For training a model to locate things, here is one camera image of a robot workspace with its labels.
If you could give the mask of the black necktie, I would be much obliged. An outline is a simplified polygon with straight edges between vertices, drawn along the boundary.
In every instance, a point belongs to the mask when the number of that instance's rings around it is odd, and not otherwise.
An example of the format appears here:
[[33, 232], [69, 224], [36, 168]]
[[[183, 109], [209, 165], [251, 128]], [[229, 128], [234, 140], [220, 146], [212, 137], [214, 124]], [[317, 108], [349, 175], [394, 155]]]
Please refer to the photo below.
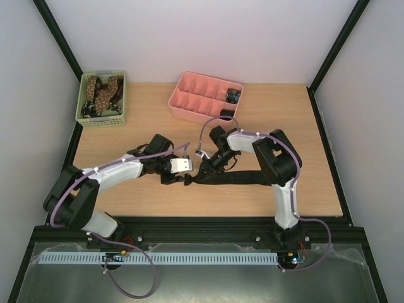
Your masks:
[[271, 186], [269, 180], [264, 176], [262, 171], [246, 170], [234, 172], [213, 172], [207, 183], [196, 183], [202, 185], [261, 185]]

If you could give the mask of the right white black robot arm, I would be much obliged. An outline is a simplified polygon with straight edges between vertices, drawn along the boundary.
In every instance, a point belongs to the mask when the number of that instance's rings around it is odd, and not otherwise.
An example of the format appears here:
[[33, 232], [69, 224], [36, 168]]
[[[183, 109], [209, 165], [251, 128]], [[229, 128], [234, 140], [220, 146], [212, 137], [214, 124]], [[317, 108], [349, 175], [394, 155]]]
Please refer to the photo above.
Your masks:
[[[191, 182], [204, 185], [262, 185], [272, 186], [275, 195], [275, 222], [280, 227], [275, 232], [276, 242], [289, 247], [297, 240], [293, 228], [298, 224], [297, 180], [302, 160], [285, 133], [276, 129], [271, 133], [248, 133], [233, 128], [225, 131], [213, 128], [209, 137], [218, 148], [207, 156], [200, 148], [196, 153], [202, 162]], [[259, 170], [231, 171], [225, 167], [241, 153], [256, 156]]]

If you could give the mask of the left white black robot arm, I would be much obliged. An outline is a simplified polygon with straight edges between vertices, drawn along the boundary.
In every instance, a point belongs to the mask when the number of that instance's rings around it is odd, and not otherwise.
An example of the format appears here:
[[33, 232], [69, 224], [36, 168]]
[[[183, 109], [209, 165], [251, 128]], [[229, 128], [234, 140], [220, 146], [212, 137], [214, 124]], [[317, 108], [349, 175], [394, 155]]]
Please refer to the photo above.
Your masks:
[[181, 174], [193, 169], [188, 146], [174, 146], [171, 140], [156, 134], [149, 143], [98, 167], [65, 167], [44, 201], [50, 226], [112, 237], [120, 224], [112, 215], [95, 209], [99, 194], [147, 174], [159, 175], [165, 185], [181, 182]]

